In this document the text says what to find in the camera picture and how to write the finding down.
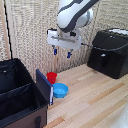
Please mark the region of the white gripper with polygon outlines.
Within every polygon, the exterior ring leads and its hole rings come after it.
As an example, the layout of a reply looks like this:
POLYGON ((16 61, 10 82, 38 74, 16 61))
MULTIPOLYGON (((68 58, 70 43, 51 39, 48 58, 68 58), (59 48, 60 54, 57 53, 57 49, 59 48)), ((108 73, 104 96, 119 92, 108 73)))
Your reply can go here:
POLYGON ((67 58, 71 57, 72 49, 77 50, 81 46, 82 39, 79 29, 75 29, 68 33, 57 31, 56 29, 49 29, 47 35, 47 43, 54 45, 54 55, 57 55, 57 48, 55 46, 71 49, 68 51, 67 58))

